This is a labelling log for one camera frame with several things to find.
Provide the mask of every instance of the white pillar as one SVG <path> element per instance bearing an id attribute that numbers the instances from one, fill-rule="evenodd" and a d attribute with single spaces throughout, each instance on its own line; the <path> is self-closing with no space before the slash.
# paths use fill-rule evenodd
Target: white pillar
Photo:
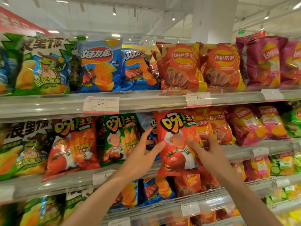
<path id="1" fill-rule="evenodd" d="M 230 43 L 238 0 L 195 0 L 191 42 Z"/>

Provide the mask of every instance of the ceiling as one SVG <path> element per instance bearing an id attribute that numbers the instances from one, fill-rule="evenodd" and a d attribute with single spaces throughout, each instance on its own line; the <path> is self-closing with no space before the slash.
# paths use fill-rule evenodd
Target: ceiling
<path id="1" fill-rule="evenodd" d="M 114 33 L 120 34 L 125 43 L 144 45 L 153 45 L 155 41 L 190 41 L 194 0 L 61 1 L 67 3 L 8 0 L 9 6 L 2 2 L 0 5 L 46 30 L 57 30 L 65 36 L 86 35 L 88 39 L 100 40 Z M 301 7 L 292 8 L 300 1 L 238 0 L 232 40 L 241 29 L 245 29 L 241 35 L 245 36 L 259 32 L 262 27 L 269 35 L 299 38 Z M 269 18 L 265 20 L 268 10 Z"/>

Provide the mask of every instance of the price tag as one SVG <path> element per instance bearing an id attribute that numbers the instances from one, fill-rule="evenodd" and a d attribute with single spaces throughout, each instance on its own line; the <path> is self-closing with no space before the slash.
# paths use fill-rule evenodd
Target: price tag
<path id="1" fill-rule="evenodd" d="M 196 201 L 188 204 L 181 204 L 181 210 L 183 217 L 199 215 L 201 213 L 199 204 Z"/>
<path id="2" fill-rule="evenodd" d="M 258 156 L 268 156 L 270 154 L 269 149 L 267 147 L 259 147 L 253 149 L 254 157 Z"/>
<path id="3" fill-rule="evenodd" d="M 290 185 L 290 180 L 288 180 L 287 178 L 277 179 L 276 180 L 276 185 L 277 185 L 277 188 L 283 188 L 283 187 L 289 186 Z"/>
<path id="4" fill-rule="evenodd" d="M 284 96 L 279 89 L 262 89 L 261 93 L 265 97 L 266 102 L 283 101 Z"/>
<path id="5" fill-rule="evenodd" d="M 13 201 L 15 186 L 0 186 L 0 202 Z"/>
<path id="6" fill-rule="evenodd" d="M 212 105 L 210 92 L 187 93 L 185 97 L 187 101 L 187 108 L 206 107 Z"/>
<path id="7" fill-rule="evenodd" d="M 116 170 L 107 170 L 93 175 L 93 186 L 98 186 L 104 183 L 108 177 L 111 176 Z"/>
<path id="8" fill-rule="evenodd" d="M 131 226 L 130 217 L 109 221 L 108 226 Z"/>
<path id="9" fill-rule="evenodd" d="M 83 113 L 118 114 L 119 97 L 98 98 L 88 96 L 84 100 Z"/>

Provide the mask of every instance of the exit sign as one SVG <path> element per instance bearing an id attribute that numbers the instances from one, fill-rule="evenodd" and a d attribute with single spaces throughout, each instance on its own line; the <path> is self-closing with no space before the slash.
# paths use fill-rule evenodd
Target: exit sign
<path id="1" fill-rule="evenodd" d="M 237 34 L 244 34 L 245 30 L 240 30 Z"/>

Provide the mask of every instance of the red sign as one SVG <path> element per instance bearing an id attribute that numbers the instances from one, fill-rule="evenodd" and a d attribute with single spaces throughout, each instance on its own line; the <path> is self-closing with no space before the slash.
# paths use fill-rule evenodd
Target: red sign
<path id="1" fill-rule="evenodd" d="M 36 32 L 52 35 L 47 30 L 0 7 L 0 31 L 35 36 Z"/>
<path id="2" fill-rule="evenodd" d="M 259 37 L 265 37 L 265 33 L 266 33 L 266 31 L 261 31 L 261 32 L 258 32 L 258 33 L 252 34 L 252 35 L 244 36 L 243 38 L 256 39 L 256 38 L 259 38 Z"/>

